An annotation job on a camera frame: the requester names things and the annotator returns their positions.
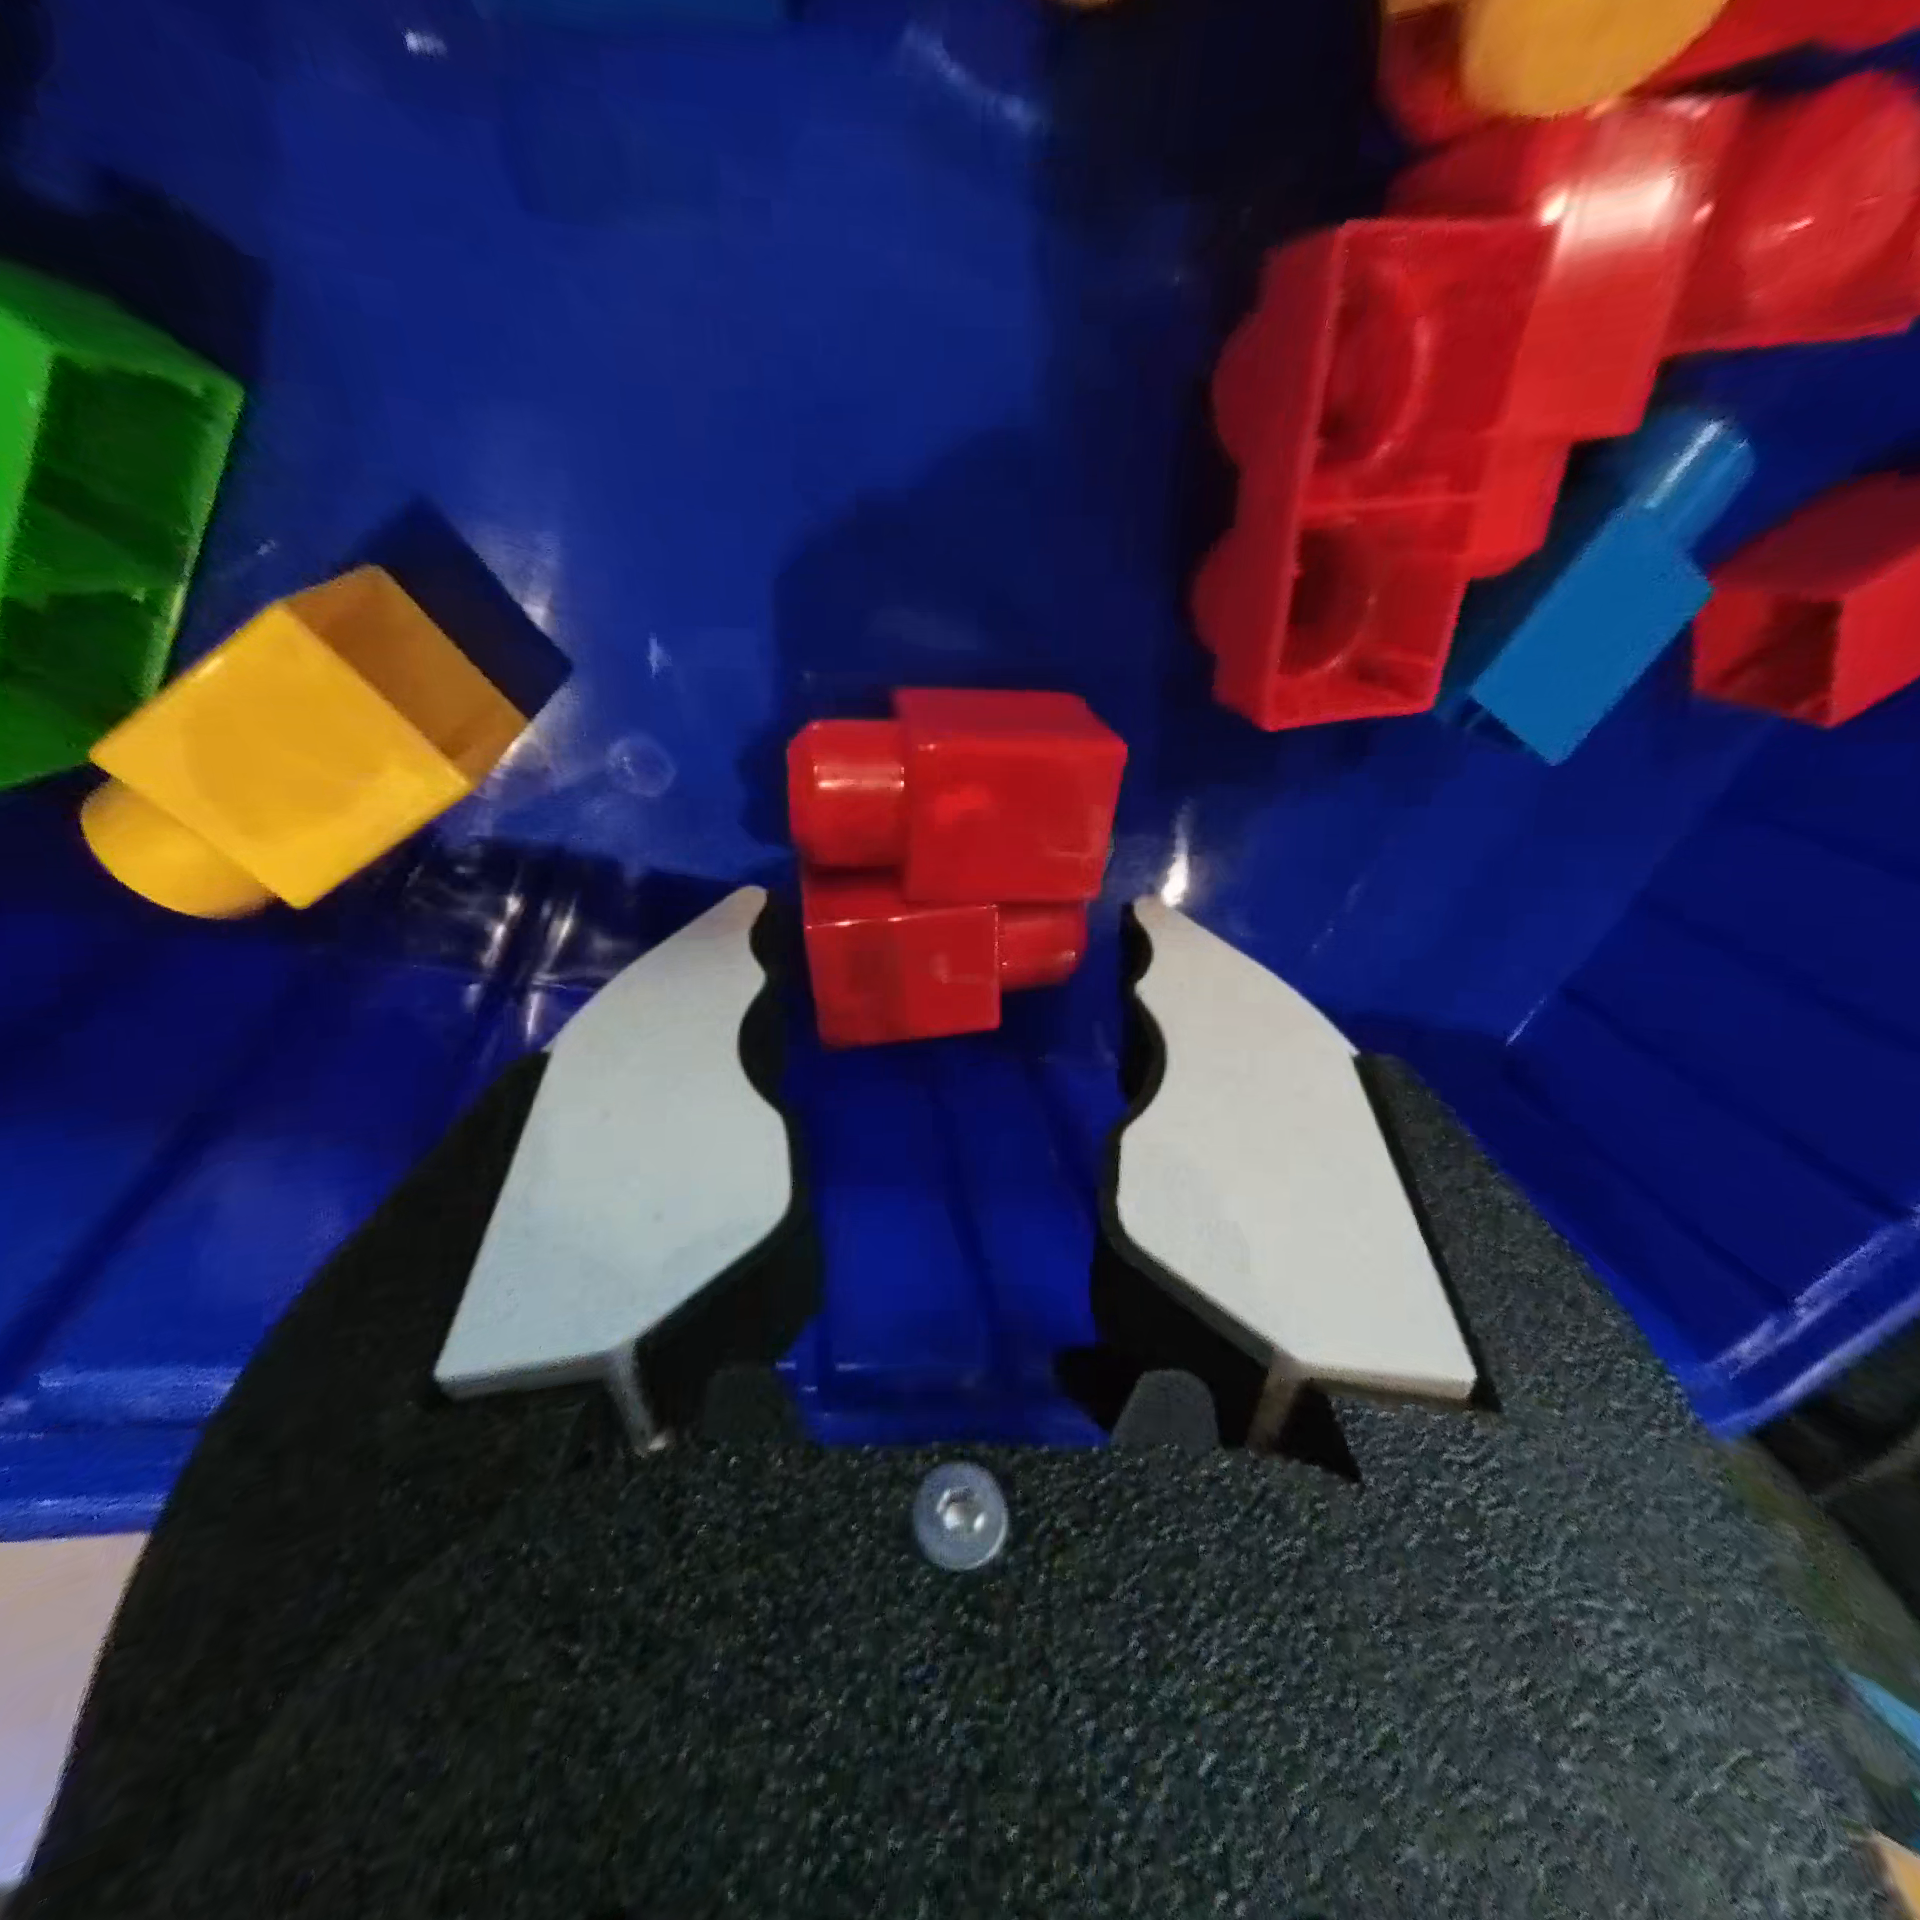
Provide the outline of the blue ribbed plastic bin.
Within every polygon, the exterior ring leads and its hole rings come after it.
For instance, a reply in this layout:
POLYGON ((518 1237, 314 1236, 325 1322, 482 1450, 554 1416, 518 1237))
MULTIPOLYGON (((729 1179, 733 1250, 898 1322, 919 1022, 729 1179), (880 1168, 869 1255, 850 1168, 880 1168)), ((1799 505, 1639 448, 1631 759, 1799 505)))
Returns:
POLYGON ((246 386, 177 659, 361 560, 553 700, 314 914, 3 799, 3 1538, 144 1533, 298 1290, 632 953, 786 888, 783 752, 1083 694, 1160 886, 1394 1053, 1718 1432, 1917 1323, 1917 692, 1670 655, 1564 766, 1222 714, 1188 569, 1259 252, 1398 162, 1374 3, 5 3, 3 257, 246 386))

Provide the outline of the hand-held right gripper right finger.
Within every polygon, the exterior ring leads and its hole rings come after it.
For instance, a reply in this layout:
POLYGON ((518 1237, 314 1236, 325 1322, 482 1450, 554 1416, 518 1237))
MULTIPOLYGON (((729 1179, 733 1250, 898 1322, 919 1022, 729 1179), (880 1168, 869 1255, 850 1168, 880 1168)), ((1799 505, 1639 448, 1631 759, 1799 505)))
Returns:
POLYGON ((1478 1355, 1374 1060, 1170 909, 1123 910, 1123 1110, 1094 1255, 1116 1443, 1342 1443, 1335 1402, 1478 1407, 1478 1355))

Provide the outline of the small red mega block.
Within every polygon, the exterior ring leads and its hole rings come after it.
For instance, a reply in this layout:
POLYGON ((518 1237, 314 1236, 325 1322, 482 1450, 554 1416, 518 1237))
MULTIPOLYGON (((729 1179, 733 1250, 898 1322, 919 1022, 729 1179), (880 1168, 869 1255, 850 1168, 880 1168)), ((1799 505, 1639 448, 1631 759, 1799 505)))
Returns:
POLYGON ((786 749, 789 828, 818 874, 933 904, 1091 904, 1126 744, 1056 692, 898 689, 883 720, 818 720, 786 749))
POLYGON ((798 879, 812 1022, 826 1050, 997 1032, 1015 997, 1061 988, 1087 953, 1083 903, 915 903, 891 874, 798 879))

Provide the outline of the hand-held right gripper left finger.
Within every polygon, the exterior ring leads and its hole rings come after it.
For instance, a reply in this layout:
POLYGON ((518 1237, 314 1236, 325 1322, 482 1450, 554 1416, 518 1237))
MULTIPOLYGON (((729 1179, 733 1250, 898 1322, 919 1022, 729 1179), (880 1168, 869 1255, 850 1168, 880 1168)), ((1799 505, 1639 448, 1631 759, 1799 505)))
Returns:
POLYGON ((803 1443, 776 1366, 812 1322, 812 1211, 776 949, 776 903, 735 888, 545 1046, 432 1366, 443 1398, 588 1387, 635 1452, 803 1443))

